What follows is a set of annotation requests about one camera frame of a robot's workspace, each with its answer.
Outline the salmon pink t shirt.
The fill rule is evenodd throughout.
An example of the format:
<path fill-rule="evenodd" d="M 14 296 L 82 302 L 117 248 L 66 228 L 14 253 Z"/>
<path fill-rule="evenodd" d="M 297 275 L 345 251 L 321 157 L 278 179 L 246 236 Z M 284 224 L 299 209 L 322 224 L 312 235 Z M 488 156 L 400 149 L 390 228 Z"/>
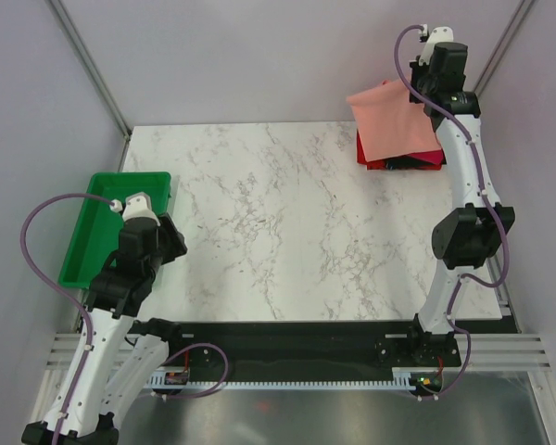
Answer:
<path fill-rule="evenodd" d="M 394 137 L 415 137 L 421 143 L 437 142 L 423 104 L 410 102 L 402 81 L 384 81 L 369 90 L 347 97 L 357 132 L 366 150 Z"/>

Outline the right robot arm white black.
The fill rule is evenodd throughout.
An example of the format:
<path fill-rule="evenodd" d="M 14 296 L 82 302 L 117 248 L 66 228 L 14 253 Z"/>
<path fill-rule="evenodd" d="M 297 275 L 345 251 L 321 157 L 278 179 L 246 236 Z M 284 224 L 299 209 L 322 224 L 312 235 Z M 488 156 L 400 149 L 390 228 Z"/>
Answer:
<path fill-rule="evenodd" d="M 454 338 L 456 312 L 468 282 L 497 252 L 508 251 L 515 221 L 490 179 L 481 142 L 476 93 L 465 90 L 465 44 L 449 27 L 417 26 L 423 50 L 410 63 L 410 100 L 423 103 L 443 149 L 451 183 L 452 210 L 433 229 L 436 271 L 425 304 L 406 341 L 408 358 L 421 366 L 460 363 Z"/>

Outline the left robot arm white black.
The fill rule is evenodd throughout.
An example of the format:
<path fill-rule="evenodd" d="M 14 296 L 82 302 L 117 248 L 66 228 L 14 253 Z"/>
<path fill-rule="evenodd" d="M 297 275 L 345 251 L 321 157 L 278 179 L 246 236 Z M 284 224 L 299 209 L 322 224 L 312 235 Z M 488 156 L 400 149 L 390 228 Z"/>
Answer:
<path fill-rule="evenodd" d="M 149 376 L 184 355 L 178 324 L 136 319 L 160 267 L 186 254 L 183 235 L 169 214 L 152 210 L 144 192 L 107 204 L 122 219 L 118 246 L 91 281 L 87 300 L 73 302 L 84 322 L 81 338 L 51 408 L 25 426 L 24 444 L 117 443 Z"/>

